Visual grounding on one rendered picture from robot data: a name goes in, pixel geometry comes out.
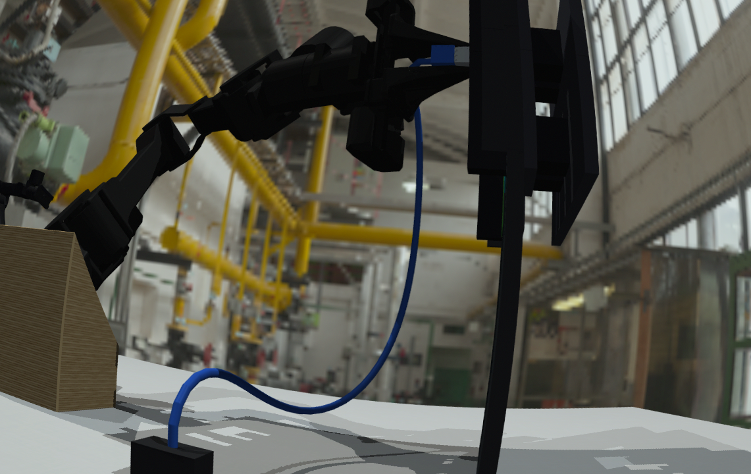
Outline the blue cable with plug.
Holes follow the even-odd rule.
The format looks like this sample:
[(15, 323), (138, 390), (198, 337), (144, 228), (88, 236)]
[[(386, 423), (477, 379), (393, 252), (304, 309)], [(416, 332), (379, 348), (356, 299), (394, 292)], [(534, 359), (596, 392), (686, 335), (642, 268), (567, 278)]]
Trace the blue cable with plug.
[[(430, 50), (430, 58), (418, 58), (409, 67), (420, 66), (421, 64), (429, 64), (432, 66), (454, 65), (469, 67), (469, 62), (471, 62), (469, 60), (469, 46), (430, 46), (432, 46), (432, 50)], [(206, 368), (199, 370), (198, 372), (190, 376), (188, 380), (182, 385), (182, 388), (180, 388), (180, 391), (178, 391), (178, 395), (176, 396), (174, 403), (172, 403), (172, 410), (170, 413), (170, 418), (168, 419), (168, 447), (176, 449), (178, 447), (178, 425), (180, 422), (180, 416), (182, 416), (182, 408), (184, 407), (184, 403), (188, 399), (190, 391), (192, 391), (199, 382), (207, 380), (208, 378), (220, 378), (226, 381), (230, 381), (230, 383), (233, 383), (235, 385), (239, 385), (239, 387), (248, 391), (251, 395), (260, 398), (261, 401), (268, 403), (272, 407), (276, 407), (278, 409), (293, 412), (296, 414), (313, 415), (316, 413), (319, 414), (321, 412), (335, 410), (338, 407), (342, 407), (342, 405), (350, 402), (352, 398), (358, 396), (358, 394), (363, 389), (365, 389), (367, 385), (369, 385), (373, 378), (378, 374), (379, 370), (383, 368), (383, 364), (394, 345), (394, 341), (396, 341), (396, 337), (398, 336), (398, 333), (400, 331), (400, 326), (402, 324), (402, 321), (404, 320), (405, 310), (407, 308), (407, 303), (409, 300), (409, 291), (411, 291), (411, 285), (413, 283), (413, 277), (415, 274), (415, 261), (417, 260), (417, 251), (419, 246), (419, 233), (421, 227), (421, 191), (423, 191), (423, 129), (421, 129), (421, 112), (419, 106), (417, 110), (415, 110), (414, 114), (415, 148), (417, 148), (417, 172), (415, 172), (415, 216), (411, 254), (409, 254), (409, 268), (407, 272), (404, 295), (400, 303), (398, 315), (396, 317), (396, 321), (394, 321), (394, 327), (392, 328), (390, 337), (388, 337), (386, 347), (383, 351), (383, 354), (379, 356), (378, 362), (375, 364), (375, 366), (373, 366), (362, 383), (358, 384), (356, 389), (350, 391), (348, 395), (345, 395), (338, 401), (325, 404), (322, 407), (313, 408), (296, 407), (288, 403), (278, 401), (277, 399), (266, 395), (263, 391), (255, 388), (253, 385), (247, 383), (245, 380), (242, 380), (239, 376), (231, 374), (227, 370), (216, 368)]]

